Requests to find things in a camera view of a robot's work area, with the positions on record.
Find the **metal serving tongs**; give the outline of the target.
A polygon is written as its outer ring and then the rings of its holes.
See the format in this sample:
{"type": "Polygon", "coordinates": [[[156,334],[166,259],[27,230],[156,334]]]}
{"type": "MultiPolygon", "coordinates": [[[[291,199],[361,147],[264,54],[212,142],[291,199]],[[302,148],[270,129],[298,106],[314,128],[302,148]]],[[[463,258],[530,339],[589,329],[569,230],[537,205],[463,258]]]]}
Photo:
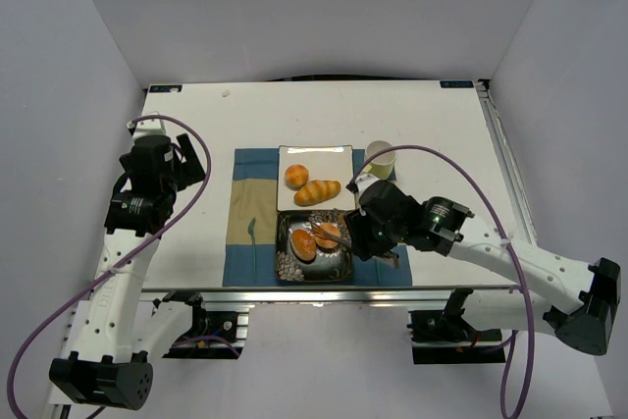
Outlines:
{"type": "MultiPolygon", "coordinates": [[[[338,230],[333,230],[332,232],[329,232],[320,224],[313,224],[312,232],[313,232],[313,235],[318,238],[321,238],[324,240],[332,240],[334,242],[337,242],[340,245],[343,245],[344,247],[348,249],[351,249],[351,242],[348,239],[343,238],[340,235],[340,231],[338,230]]],[[[375,259],[394,269],[400,268],[399,256],[394,252],[389,251],[389,252],[386,252],[384,256],[375,256],[375,259]]]]}

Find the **round bread roll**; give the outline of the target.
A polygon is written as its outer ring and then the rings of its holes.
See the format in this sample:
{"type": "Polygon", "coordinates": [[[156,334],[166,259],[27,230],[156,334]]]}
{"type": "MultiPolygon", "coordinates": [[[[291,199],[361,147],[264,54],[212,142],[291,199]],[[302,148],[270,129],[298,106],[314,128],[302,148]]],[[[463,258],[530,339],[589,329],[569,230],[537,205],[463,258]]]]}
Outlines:
{"type": "Polygon", "coordinates": [[[319,223],[312,226],[316,244],[324,250],[331,250],[339,245],[340,229],[333,223],[319,223]]]}
{"type": "Polygon", "coordinates": [[[298,190],[308,183],[309,171],[305,166],[300,164],[290,165],[285,170],[284,178],[289,188],[298,190]]]}
{"type": "Polygon", "coordinates": [[[317,244],[314,237],[305,230],[294,230],[290,236],[293,254],[303,262],[311,262],[317,256],[317,244]]]}

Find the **round bread roll top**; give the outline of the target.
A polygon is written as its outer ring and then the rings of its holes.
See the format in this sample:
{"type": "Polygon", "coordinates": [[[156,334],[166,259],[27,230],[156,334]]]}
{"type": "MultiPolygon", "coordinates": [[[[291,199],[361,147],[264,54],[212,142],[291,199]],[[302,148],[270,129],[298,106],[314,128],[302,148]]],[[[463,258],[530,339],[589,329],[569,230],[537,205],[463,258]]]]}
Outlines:
{"type": "Polygon", "coordinates": [[[303,262],[311,262],[317,256],[317,244],[314,237],[305,230],[294,230],[290,236],[293,254],[303,262]]]}

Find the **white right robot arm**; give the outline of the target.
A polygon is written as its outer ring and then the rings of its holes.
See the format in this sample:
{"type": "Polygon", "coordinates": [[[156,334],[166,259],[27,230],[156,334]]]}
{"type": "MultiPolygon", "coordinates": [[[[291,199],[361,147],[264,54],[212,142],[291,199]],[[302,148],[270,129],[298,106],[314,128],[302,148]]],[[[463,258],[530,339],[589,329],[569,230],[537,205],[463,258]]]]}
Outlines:
{"type": "Polygon", "coordinates": [[[470,263],[512,282],[493,294],[458,288],[441,324],[462,331],[538,328],[594,356],[607,353],[620,303],[621,269],[607,258],[568,259],[499,233],[468,207],[441,196],[418,202],[395,184],[370,174],[349,183],[357,209],[346,225],[351,250],[362,260],[392,259],[400,244],[470,263]]]}

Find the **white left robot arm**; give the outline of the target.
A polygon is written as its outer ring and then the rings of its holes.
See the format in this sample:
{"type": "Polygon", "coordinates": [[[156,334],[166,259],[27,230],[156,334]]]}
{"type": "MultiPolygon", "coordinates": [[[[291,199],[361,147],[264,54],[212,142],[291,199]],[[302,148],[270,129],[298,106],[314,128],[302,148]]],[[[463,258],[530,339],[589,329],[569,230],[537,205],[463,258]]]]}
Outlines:
{"type": "Polygon", "coordinates": [[[75,403],[138,410],[152,388],[152,357],[192,327],[194,314],[169,304],[135,333],[144,277],[167,224],[181,218],[174,211],[178,193],[206,185],[208,176],[185,133],[137,137],[120,162],[124,172],[109,202],[97,285],[69,354],[52,361],[49,379],[75,403]]]}

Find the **long striped bread loaf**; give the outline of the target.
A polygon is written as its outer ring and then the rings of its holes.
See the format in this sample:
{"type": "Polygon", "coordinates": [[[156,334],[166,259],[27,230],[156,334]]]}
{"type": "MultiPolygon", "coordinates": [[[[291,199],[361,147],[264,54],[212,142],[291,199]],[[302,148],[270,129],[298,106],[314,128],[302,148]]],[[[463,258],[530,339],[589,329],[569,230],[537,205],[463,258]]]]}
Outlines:
{"type": "Polygon", "coordinates": [[[298,206],[313,206],[335,198],[340,193],[338,181],[314,180],[306,183],[293,197],[298,206]]]}

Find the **green plastic knife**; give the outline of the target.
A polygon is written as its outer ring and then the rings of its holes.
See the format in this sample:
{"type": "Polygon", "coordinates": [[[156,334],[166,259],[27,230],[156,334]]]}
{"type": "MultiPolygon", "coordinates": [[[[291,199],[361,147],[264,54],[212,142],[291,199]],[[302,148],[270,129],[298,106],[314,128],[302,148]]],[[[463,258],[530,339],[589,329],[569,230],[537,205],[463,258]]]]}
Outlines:
{"type": "Polygon", "coordinates": [[[376,272],[377,283],[380,284],[381,283],[381,268],[380,268],[380,264],[379,263],[375,263],[374,267],[375,267],[375,272],[376,272]]]}

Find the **black floral square plate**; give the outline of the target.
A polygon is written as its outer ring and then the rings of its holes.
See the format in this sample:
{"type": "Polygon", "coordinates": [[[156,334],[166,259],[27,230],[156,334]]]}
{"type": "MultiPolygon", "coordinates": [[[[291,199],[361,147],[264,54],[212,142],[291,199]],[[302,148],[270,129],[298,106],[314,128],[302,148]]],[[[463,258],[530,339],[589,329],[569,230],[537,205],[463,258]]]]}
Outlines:
{"type": "Polygon", "coordinates": [[[292,252],[290,236],[294,230],[305,230],[313,236],[312,225],[336,224],[341,236],[350,241],[344,213],[340,210],[286,211],[277,220],[275,272],[280,281],[287,283],[339,283],[354,275],[352,253],[343,245],[331,250],[318,245],[317,256],[311,262],[303,262],[292,252]]]}

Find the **pale yellow mug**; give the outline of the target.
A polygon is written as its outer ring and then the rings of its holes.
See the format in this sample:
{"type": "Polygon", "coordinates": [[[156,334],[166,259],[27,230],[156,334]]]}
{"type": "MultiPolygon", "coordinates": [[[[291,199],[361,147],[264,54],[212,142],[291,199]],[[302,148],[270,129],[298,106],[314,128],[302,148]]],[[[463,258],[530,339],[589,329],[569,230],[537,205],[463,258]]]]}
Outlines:
{"type": "Polygon", "coordinates": [[[365,150],[365,159],[377,155],[365,166],[363,172],[371,174],[380,180],[387,180],[393,173],[394,164],[396,161],[396,152],[390,151],[384,153],[385,149],[392,148],[393,146],[384,140],[376,140],[368,144],[365,150]]]}

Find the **white square plate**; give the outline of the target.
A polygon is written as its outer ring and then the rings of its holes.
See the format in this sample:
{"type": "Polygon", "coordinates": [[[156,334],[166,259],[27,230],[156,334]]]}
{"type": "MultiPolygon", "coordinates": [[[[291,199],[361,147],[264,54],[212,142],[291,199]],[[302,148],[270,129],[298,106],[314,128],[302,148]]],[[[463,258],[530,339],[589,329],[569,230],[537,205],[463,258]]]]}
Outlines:
{"type": "Polygon", "coordinates": [[[277,186],[277,210],[341,210],[356,208],[355,198],[345,186],[353,177],[352,147],[345,146],[288,146],[279,147],[279,173],[277,186]],[[285,171],[291,165],[302,165],[309,172],[309,181],[337,181],[340,192],[326,201],[301,206],[294,202],[296,190],[285,181],[285,171]]]}

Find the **green plastic fork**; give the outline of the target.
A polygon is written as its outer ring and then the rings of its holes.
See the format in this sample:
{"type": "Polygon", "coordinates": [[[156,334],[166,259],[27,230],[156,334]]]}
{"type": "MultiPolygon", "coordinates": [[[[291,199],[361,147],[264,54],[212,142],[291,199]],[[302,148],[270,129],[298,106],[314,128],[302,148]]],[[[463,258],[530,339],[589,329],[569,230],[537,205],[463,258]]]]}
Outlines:
{"type": "Polygon", "coordinates": [[[257,281],[257,251],[256,251],[256,236],[255,236],[255,224],[256,218],[253,217],[247,226],[247,233],[251,243],[251,273],[253,282],[257,281]]]}

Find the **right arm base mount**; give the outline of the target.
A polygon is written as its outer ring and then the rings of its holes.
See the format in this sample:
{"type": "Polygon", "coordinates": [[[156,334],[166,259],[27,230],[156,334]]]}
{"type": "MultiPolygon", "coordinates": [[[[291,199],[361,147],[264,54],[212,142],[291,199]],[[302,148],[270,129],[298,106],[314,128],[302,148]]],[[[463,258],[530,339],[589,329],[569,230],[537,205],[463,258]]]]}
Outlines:
{"type": "Polygon", "coordinates": [[[463,304],[474,293],[456,288],[445,307],[409,312],[407,325],[412,342],[414,365],[503,364],[504,342],[501,330],[478,331],[463,320],[463,304]]]}

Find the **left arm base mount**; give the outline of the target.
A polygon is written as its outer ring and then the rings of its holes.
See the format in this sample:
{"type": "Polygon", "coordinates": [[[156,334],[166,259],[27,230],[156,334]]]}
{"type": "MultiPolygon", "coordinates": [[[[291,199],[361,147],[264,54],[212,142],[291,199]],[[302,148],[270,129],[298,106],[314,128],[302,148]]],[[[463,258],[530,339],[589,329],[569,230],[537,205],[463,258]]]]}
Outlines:
{"type": "Polygon", "coordinates": [[[168,335],[176,335],[163,352],[164,359],[236,360],[242,354],[245,335],[243,312],[210,309],[199,291],[171,290],[154,298],[150,320],[166,316],[168,335]]]}

